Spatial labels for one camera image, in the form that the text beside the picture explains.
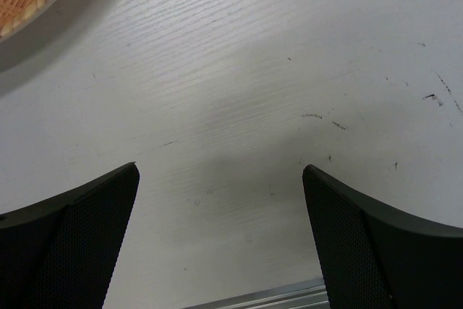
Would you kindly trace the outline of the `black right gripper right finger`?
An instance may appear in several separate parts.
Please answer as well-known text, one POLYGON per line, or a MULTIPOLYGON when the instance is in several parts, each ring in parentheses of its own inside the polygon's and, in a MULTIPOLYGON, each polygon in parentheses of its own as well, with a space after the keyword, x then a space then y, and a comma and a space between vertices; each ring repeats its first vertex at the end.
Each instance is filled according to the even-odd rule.
POLYGON ((313 165, 302 181, 331 308, 462 307, 462 229, 380 202, 313 165))

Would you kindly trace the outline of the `aluminium table edge rail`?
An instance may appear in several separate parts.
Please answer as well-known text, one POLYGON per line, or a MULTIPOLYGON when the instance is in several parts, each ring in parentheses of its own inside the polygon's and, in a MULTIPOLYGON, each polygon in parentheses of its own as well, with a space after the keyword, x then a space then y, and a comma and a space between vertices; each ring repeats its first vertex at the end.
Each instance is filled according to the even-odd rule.
POLYGON ((190 307, 190 309, 251 308, 330 308, 330 304, 324 281, 317 278, 190 307))

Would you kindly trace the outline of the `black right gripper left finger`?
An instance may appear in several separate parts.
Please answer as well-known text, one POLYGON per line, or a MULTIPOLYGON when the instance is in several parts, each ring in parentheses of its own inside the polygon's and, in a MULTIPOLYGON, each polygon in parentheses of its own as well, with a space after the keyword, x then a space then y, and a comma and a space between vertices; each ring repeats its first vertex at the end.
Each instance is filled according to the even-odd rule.
POLYGON ((140 181, 131 162, 1 215, 2 308, 102 308, 140 181))

